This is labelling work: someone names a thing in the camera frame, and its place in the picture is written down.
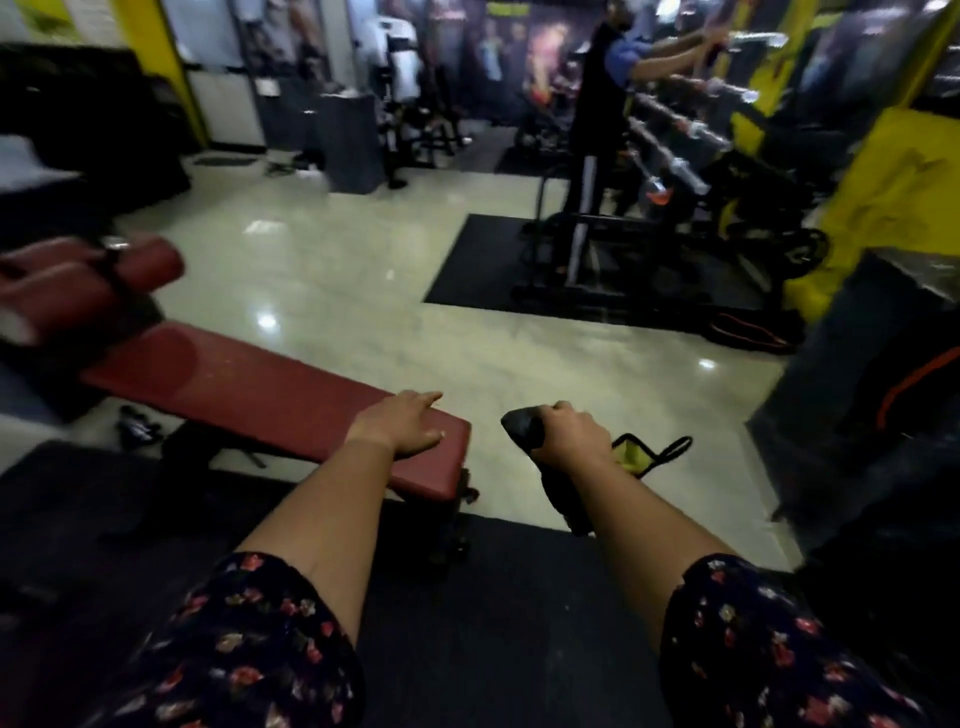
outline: black vest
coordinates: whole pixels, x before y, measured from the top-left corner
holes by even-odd
[[[607,22],[593,32],[590,49],[584,59],[584,79],[577,96],[577,110],[570,130],[570,149],[574,154],[602,154],[620,145],[627,125],[623,107],[627,92],[607,73],[607,51],[623,37]]]

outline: floral sleeve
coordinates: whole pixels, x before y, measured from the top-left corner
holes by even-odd
[[[927,726],[756,567],[728,555],[694,564],[667,609],[660,681],[681,728]]]
[[[298,571],[235,553],[187,596],[85,724],[96,728],[355,726],[353,647]]]

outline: baseboard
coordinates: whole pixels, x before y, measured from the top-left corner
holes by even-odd
[[[211,141],[208,149],[212,152],[236,152],[240,155],[265,155],[267,148],[258,144],[225,144]]]

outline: blue sleeve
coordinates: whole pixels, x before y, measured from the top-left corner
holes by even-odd
[[[604,67],[613,82],[621,88],[626,88],[630,83],[631,69],[637,61],[642,61],[647,57],[650,48],[650,43],[644,43],[642,40],[633,40],[626,37],[615,40],[604,58]]]

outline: yellow sign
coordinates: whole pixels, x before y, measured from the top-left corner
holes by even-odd
[[[73,24],[70,10],[63,0],[13,0],[37,40],[79,42],[80,34]]]
[[[487,15],[494,17],[526,17],[530,3],[487,3]]]

